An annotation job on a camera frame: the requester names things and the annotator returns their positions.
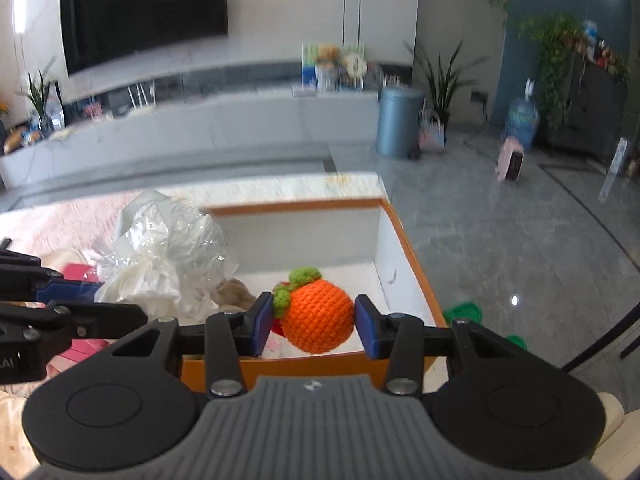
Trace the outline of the white marble tv console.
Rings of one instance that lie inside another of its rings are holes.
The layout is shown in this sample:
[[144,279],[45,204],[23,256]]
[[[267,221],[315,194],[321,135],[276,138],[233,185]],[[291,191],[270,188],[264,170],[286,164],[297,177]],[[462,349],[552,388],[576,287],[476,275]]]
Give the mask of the white marble tv console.
[[291,89],[233,92],[164,104],[124,118],[85,122],[31,148],[2,156],[7,188],[84,174],[90,170],[234,148],[272,148],[372,141],[378,128],[373,92]]

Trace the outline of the teddy bear bouquet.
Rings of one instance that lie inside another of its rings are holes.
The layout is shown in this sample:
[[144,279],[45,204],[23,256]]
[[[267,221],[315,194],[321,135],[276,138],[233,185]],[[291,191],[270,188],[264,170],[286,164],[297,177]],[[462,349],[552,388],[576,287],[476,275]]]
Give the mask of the teddy bear bouquet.
[[334,44],[320,44],[314,59],[314,72],[319,91],[334,91],[336,89],[340,66],[341,49]]

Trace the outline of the white wifi router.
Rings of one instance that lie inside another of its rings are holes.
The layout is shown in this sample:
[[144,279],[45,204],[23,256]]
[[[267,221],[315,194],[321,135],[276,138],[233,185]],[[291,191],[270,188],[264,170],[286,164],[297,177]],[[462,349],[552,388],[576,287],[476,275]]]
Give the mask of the white wifi router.
[[156,84],[154,80],[137,82],[127,87],[131,107],[138,108],[154,107],[156,105]]

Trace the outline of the floor potted plant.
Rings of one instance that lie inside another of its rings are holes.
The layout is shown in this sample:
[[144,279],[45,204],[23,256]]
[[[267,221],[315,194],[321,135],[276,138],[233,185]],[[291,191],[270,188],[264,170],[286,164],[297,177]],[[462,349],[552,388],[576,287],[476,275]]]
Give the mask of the floor potted plant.
[[413,61],[418,64],[419,73],[426,82],[433,112],[439,118],[440,123],[447,128],[451,115],[450,105],[454,95],[463,88],[477,85],[476,79],[464,78],[463,75],[468,70],[486,63],[489,56],[478,56],[472,58],[471,61],[458,64],[457,59],[463,47],[463,40],[457,44],[447,62],[442,60],[440,54],[433,62],[419,40],[416,40],[413,47],[408,41],[405,41],[404,47],[412,55]]

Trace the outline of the potted plant on console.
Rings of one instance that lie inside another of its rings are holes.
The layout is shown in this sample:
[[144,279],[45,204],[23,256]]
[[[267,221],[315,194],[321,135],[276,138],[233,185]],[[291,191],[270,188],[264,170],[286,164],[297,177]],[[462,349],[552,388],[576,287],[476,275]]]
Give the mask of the potted plant on console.
[[33,75],[28,73],[26,88],[15,91],[17,96],[28,99],[32,104],[38,117],[39,129],[44,136],[53,131],[52,119],[47,113],[47,102],[53,84],[53,80],[48,78],[48,73],[54,61],[55,58],[51,58],[44,70],[38,70]]

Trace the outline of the hanging ivy on cabinet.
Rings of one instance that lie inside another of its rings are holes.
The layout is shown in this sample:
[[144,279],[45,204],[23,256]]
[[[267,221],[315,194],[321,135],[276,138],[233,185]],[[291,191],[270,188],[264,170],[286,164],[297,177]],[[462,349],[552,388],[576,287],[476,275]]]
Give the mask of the hanging ivy on cabinet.
[[538,102],[544,126],[553,132],[564,120],[563,88],[582,30],[572,14],[549,14],[526,18],[520,24],[518,36],[536,42]]

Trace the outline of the pink space heater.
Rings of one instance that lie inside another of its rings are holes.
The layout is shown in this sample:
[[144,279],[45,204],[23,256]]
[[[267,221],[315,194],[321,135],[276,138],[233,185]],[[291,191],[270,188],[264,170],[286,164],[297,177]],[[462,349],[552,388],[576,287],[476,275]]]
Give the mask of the pink space heater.
[[516,181],[520,176],[524,160],[521,142],[515,136],[508,136],[500,148],[495,173],[497,180]]

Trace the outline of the black wall television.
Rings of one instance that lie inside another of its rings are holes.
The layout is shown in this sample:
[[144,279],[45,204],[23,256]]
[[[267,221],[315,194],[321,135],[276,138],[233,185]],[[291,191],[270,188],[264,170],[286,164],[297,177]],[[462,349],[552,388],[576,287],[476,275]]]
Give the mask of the black wall television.
[[226,36],[227,0],[60,0],[67,73],[166,44]]

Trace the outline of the blue water jug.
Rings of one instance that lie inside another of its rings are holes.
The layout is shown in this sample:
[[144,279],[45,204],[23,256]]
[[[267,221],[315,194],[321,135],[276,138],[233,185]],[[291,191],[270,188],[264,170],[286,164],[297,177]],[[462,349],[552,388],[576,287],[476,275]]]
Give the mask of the blue water jug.
[[533,100],[534,89],[535,81],[527,79],[524,96],[514,99],[509,105],[502,134],[503,140],[513,136],[526,152],[533,146],[540,122],[538,108]]

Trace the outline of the dark cabinet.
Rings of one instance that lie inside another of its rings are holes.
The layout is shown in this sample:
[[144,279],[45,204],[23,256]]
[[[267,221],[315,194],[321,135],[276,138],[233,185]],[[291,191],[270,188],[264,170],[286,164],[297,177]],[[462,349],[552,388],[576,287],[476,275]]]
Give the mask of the dark cabinet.
[[546,132],[546,141],[554,150],[609,162],[622,133],[627,96],[620,76],[575,54],[561,93],[561,123]]

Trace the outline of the orange crocheted fruit toy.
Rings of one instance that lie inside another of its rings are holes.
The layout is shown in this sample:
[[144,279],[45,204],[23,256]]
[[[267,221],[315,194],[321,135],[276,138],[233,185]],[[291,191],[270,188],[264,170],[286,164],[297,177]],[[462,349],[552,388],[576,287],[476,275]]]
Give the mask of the orange crocheted fruit toy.
[[312,266],[297,268],[272,291],[273,333],[310,354],[337,349],[355,327],[354,300]]

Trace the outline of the clear plastic bag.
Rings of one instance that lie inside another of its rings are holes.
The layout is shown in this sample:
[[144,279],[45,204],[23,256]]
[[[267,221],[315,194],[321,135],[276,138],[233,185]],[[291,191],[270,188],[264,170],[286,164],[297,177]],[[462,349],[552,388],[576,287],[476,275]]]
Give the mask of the clear plastic bag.
[[215,216],[147,190],[119,214],[111,248],[96,264],[94,300],[136,304],[151,320],[196,324],[235,304],[219,298],[238,259]]

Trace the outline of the blue-grey trash can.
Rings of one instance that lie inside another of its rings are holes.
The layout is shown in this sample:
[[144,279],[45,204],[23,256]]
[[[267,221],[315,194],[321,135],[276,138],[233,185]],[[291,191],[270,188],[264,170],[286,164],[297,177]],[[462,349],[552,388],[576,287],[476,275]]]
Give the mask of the blue-grey trash can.
[[387,158],[410,158],[418,148],[425,93],[416,88],[386,87],[378,92],[376,150]]

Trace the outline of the orange cardboard box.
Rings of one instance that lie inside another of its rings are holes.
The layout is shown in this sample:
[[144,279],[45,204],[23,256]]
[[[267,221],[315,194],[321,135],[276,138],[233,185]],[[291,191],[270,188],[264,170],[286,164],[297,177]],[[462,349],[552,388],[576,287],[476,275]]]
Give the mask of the orange cardboard box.
[[276,296],[264,353],[240,362],[247,388],[267,376],[366,374],[382,385],[387,362],[366,357],[356,330],[361,295],[383,314],[446,324],[384,198],[221,206],[211,213],[238,258],[236,278],[254,295]]

